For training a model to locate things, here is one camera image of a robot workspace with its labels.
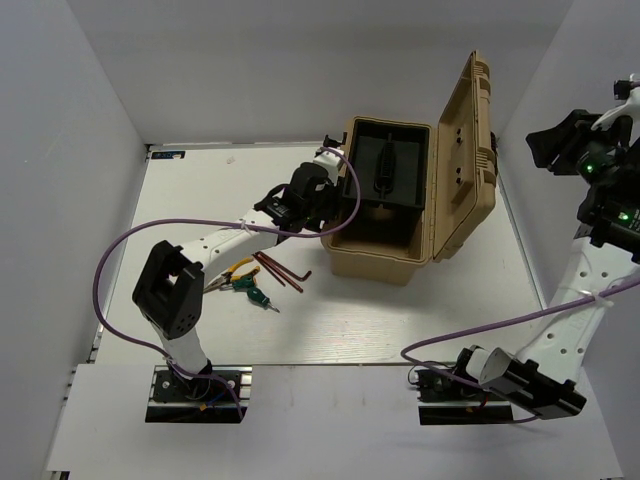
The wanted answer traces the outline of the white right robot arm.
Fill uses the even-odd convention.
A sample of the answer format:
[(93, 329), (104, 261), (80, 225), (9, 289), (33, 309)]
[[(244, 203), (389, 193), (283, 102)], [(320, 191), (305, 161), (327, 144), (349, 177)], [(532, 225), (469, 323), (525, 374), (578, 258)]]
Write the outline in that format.
[(540, 419), (575, 416), (585, 352), (606, 311), (606, 292), (639, 276), (639, 143), (629, 113), (574, 110), (557, 126), (530, 133), (534, 163), (589, 186), (580, 227), (549, 314), (516, 353), (473, 346), (451, 374), (453, 390), (472, 399), (486, 390)]

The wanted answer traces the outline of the tan plastic toolbox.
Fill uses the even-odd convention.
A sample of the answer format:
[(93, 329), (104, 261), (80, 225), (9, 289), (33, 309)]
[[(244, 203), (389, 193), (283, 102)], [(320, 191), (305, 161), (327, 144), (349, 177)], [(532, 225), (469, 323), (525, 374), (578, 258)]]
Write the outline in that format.
[[(432, 126), (426, 205), (419, 214), (368, 207), (340, 194), (341, 230), (322, 238), (336, 276), (405, 286), (430, 262), (454, 256), (495, 206), (497, 159), (490, 128), (488, 63), (470, 53), (437, 125)], [(351, 166), (341, 173), (357, 181)]]

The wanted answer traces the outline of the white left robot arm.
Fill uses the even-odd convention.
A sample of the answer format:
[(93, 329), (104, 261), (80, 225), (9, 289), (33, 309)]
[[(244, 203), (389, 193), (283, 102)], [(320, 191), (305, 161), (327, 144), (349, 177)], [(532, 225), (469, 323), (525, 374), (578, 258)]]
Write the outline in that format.
[(202, 398), (211, 387), (210, 361), (196, 331), (205, 288), (244, 258), (303, 230), (320, 231), (333, 216), (342, 164), (324, 152), (302, 163), (287, 184), (272, 189), (234, 226), (181, 245), (164, 240), (151, 249), (132, 300), (179, 367), (176, 384), (188, 398)]

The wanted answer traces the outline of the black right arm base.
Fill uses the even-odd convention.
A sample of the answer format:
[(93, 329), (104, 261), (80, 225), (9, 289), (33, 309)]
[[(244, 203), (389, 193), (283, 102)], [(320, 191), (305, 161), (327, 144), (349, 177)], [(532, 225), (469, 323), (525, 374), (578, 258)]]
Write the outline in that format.
[(407, 380), (417, 390), (418, 400), (423, 403), (457, 401), (475, 395), (474, 390), (429, 369), (411, 369)]

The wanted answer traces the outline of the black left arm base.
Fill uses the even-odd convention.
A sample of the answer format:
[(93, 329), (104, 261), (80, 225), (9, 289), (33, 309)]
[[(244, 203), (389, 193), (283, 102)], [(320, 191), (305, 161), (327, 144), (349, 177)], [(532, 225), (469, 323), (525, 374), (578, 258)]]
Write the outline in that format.
[(161, 405), (235, 404), (229, 389), (239, 401), (248, 401), (252, 384), (251, 367), (221, 367), (213, 373), (224, 384), (208, 378), (186, 379), (167, 366), (156, 367), (150, 390), (150, 400)]

